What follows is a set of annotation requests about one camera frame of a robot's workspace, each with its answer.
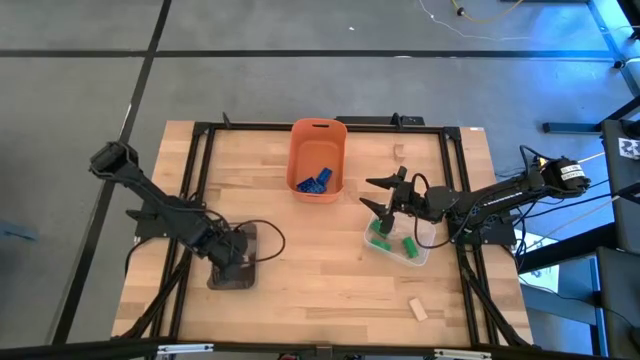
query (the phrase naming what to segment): wooden tabletop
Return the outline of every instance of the wooden tabletop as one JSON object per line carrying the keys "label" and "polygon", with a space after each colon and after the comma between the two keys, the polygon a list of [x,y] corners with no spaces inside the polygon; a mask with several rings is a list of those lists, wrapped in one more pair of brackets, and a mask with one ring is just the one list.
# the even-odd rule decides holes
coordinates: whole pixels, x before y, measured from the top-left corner
{"label": "wooden tabletop", "polygon": [[[193,122],[169,121],[153,181],[178,194]],[[462,128],[472,189],[495,182],[482,128]],[[389,191],[367,184],[400,165],[409,176],[421,172],[443,185],[438,138],[426,134],[349,133],[345,188],[330,205],[296,201],[285,183],[289,132],[216,131],[205,201],[229,221],[265,219],[287,237],[277,259],[260,263],[248,290],[212,291],[208,260],[194,257],[179,338],[184,341],[332,343],[344,345],[469,346],[455,249],[432,250],[422,267],[408,267],[365,246],[371,212],[358,198],[387,201]],[[450,153],[455,154],[453,146]],[[454,177],[459,189],[455,162]],[[436,225],[436,242],[448,236]],[[280,246],[277,233],[258,225],[258,256]],[[158,291],[166,239],[141,246],[133,255],[113,334],[126,331]],[[527,314],[512,258],[498,246],[483,246],[491,296],[520,336],[531,341]],[[420,299],[428,319],[418,322],[409,300]],[[172,309],[165,311],[162,333]],[[482,307],[476,299],[481,339]]]}

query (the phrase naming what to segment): orange bin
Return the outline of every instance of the orange bin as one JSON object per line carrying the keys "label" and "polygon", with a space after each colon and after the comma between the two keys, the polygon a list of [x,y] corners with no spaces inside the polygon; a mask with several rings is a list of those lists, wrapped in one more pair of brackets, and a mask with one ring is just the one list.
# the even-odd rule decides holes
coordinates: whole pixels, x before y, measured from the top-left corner
{"label": "orange bin", "polygon": [[[329,119],[300,119],[291,129],[287,185],[296,199],[312,203],[330,203],[340,196],[344,176],[344,153],[347,127],[343,123]],[[316,178],[322,169],[332,171],[323,194],[299,192],[297,185],[312,177]]]}

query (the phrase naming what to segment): wooden block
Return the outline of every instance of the wooden block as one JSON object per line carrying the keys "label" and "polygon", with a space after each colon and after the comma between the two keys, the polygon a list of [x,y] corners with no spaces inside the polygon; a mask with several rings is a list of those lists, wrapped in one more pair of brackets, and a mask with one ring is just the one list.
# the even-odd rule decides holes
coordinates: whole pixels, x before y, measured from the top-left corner
{"label": "wooden block", "polygon": [[413,298],[409,301],[409,306],[413,310],[413,315],[416,316],[416,320],[423,321],[428,318],[427,313],[424,311],[422,304],[418,298]]}

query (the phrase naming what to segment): gray floor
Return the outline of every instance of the gray floor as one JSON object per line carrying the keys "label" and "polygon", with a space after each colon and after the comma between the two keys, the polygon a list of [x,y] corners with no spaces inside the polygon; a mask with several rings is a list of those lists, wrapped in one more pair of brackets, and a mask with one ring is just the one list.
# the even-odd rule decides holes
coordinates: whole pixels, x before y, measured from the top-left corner
{"label": "gray floor", "polygon": [[[418,0],[182,0],[172,5],[160,48],[607,50],[584,4],[523,4],[499,22],[478,25],[457,17],[448,1],[422,2],[464,35],[495,39],[456,34],[433,22]],[[596,4],[610,27],[625,25],[615,1]],[[465,5],[477,17],[510,6]],[[146,49],[160,6],[159,0],[0,0],[0,48]],[[629,33],[621,29],[614,38],[635,54]],[[100,187],[86,171],[88,158],[117,138],[141,63],[0,59],[0,219],[40,234],[36,243],[0,242],[0,347],[48,339]],[[551,156],[602,151],[597,137],[544,135],[540,124],[599,121],[629,101],[625,81],[610,65],[602,59],[156,59],[131,144],[150,173],[166,120],[219,121],[222,111],[232,121],[277,122],[399,112],[433,125],[485,127],[496,171],[504,172],[521,166],[521,143]],[[629,65],[632,72],[635,66]],[[585,168],[594,182],[607,178],[603,158]],[[592,192],[606,193],[607,185]],[[110,334],[133,237],[124,210],[139,204],[116,190],[71,341]],[[551,223],[531,219],[528,231],[545,234],[591,206],[558,212]],[[555,237],[611,219],[605,209]],[[551,320],[530,317],[536,341],[567,348],[540,337]]]}

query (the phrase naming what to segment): green object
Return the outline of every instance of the green object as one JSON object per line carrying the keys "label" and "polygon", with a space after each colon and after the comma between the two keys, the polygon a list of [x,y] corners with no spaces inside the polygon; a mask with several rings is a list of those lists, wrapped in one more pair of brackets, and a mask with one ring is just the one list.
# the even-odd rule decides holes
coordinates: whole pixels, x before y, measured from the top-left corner
{"label": "green object", "polygon": [[402,245],[404,245],[404,249],[407,251],[409,259],[418,257],[418,248],[416,248],[416,244],[414,244],[413,239],[410,236],[407,236],[402,240]]}
{"label": "green object", "polygon": [[374,222],[371,223],[371,225],[369,225],[369,229],[373,230],[373,232],[375,232],[376,234],[380,235],[383,239],[386,239],[387,235],[389,235],[389,234],[385,234],[383,232],[380,232],[380,225],[381,225],[380,220],[375,220]]}
{"label": "green object", "polygon": [[373,239],[371,240],[371,243],[383,250],[387,250],[387,251],[391,251],[391,244],[384,242],[382,240],[379,239]]}

